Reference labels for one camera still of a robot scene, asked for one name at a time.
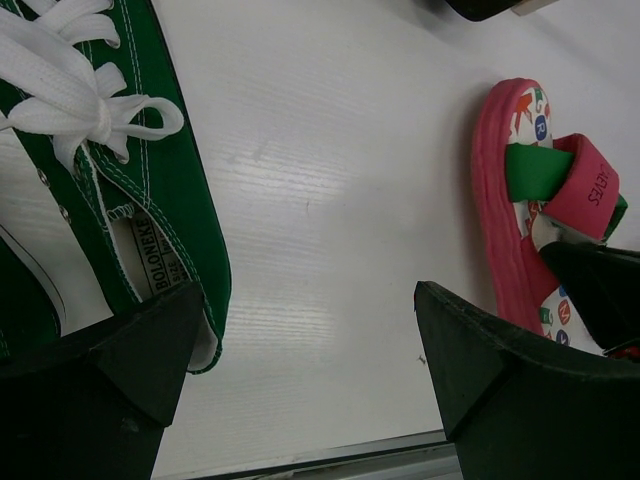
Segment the pink sandal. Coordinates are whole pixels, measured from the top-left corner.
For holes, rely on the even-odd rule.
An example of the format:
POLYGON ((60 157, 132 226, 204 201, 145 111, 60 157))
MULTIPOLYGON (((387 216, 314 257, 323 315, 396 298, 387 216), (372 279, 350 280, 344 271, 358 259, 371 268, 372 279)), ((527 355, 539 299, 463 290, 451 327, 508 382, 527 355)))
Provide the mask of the pink sandal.
POLYGON ((554 138, 538 82, 489 92, 471 148, 472 186, 501 318, 590 353, 608 347, 543 260, 556 241, 604 244, 628 204, 615 169, 584 135, 554 138))

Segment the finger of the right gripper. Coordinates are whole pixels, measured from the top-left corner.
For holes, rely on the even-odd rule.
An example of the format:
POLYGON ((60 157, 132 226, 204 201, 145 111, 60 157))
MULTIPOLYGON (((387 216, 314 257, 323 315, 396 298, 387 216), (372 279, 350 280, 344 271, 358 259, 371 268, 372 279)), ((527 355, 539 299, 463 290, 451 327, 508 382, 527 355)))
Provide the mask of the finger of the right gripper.
POLYGON ((540 255, 600 348, 639 348, 637 251, 556 241, 540 255))

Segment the green loafer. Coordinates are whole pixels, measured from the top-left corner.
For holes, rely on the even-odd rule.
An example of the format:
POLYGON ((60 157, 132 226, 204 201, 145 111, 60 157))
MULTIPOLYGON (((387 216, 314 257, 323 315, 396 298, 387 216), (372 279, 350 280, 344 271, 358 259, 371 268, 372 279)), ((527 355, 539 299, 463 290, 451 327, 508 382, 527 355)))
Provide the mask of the green loafer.
POLYGON ((526 16, 556 3, 556 0, 446 0, 446 3, 463 18, 480 22, 507 10, 526 16))

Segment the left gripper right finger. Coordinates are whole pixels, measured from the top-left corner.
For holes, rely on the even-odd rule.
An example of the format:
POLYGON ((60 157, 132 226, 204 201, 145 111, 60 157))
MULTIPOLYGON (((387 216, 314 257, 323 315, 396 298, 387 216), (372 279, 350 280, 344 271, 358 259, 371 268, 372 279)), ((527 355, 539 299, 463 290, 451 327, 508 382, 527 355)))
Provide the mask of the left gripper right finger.
POLYGON ((554 343, 432 281, 414 306, 464 478, 638 478, 638 365, 554 343))

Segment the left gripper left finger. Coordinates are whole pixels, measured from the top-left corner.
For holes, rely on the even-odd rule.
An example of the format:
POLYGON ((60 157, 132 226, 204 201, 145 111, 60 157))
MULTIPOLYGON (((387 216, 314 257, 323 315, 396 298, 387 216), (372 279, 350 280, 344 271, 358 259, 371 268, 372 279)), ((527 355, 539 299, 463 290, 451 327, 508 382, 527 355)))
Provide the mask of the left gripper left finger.
POLYGON ((182 283, 2 361, 2 478, 150 478, 203 304, 182 283))

